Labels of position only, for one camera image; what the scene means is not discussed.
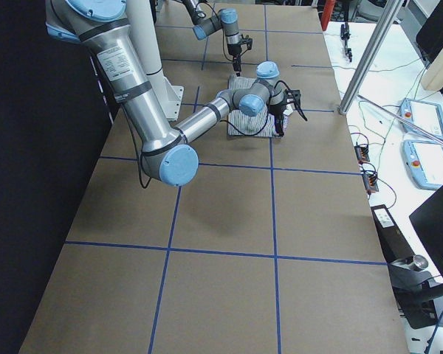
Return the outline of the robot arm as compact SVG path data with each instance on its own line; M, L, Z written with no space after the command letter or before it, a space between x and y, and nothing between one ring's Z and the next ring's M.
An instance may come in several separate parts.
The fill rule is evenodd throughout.
M300 92L280 79L275 63L265 61L250 87L220 91L171 125L182 87L172 86L163 74L148 1L47 1L46 16L51 37L86 46L97 58L130 129L141 139L135 148L140 175L165 184L179 187L193 179L199 157L191 142L231 111L250 117L266 111L280 130L287 105L300 102Z
M216 12L207 1L182 0L193 23L193 32L198 40L208 38L221 30L224 34L222 50L224 57L233 65L236 76L241 75L241 57L253 47L253 39L242 35L238 28L238 13L229 7Z

